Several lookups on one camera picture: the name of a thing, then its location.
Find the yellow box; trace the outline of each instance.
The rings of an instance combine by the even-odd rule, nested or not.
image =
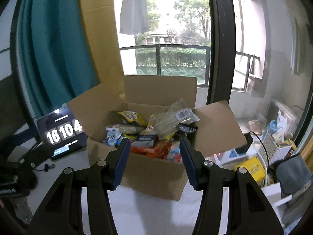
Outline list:
[[[245,167],[248,170],[248,172],[250,172],[250,174],[252,175],[256,182],[265,179],[265,170],[256,156],[241,164],[236,165],[235,169],[239,167]]]

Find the metal screw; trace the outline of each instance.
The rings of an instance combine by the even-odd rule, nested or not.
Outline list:
[[[106,166],[106,161],[105,160],[100,160],[98,161],[98,166]]]
[[[240,173],[242,173],[242,174],[247,173],[247,169],[244,168],[244,167],[240,167],[240,168],[238,169],[238,171],[239,171]]]
[[[204,165],[207,166],[207,167],[212,167],[212,166],[213,166],[213,162],[211,162],[211,161],[205,161],[205,162],[204,162]]]
[[[64,173],[65,174],[70,174],[73,171],[72,168],[65,168]]]

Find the yellow snack bag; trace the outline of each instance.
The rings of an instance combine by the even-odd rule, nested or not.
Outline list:
[[[128,123],[136,123],[141,126],[147,126],[146,121],[135,111],[121,111],[118,112]]]

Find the barcode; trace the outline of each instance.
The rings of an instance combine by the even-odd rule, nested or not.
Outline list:
[[[184,109],[181,112],[177,113],[176,117],[180,121],[180,120],[183,120],[184,118],[186,118],[189,115],[190,115],[190,111],[188,109]]]

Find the hanging towel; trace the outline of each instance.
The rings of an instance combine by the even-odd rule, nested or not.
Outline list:
[[[137,35],[149,32],[147,0],[123,0],[120,33]]]

